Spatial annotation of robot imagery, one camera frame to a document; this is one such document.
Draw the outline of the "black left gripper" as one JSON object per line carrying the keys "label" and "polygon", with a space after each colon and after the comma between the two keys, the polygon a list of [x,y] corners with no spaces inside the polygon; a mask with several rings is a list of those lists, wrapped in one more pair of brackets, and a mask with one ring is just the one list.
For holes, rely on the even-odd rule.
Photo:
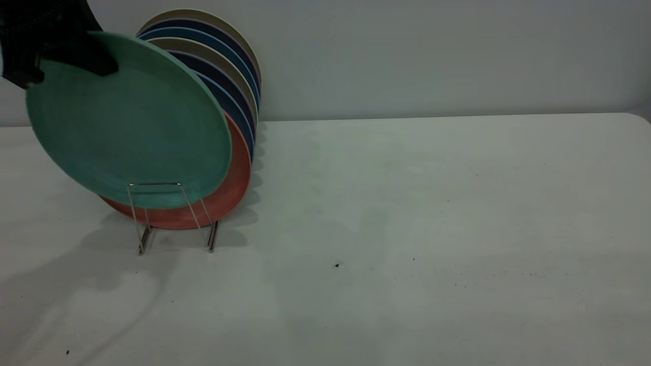
{"label": "black left gripper", "polygon": [[[44,81],[45,60],[83,69],[105,77],[119,71],[109,50],[86,31],[102,31],[88,1],[1,1],[2,78],[28,89]],[[59,22],[79,25],[86,31],[47,31]],[[9,42],[35,31],[39,53],[10,49]]]}

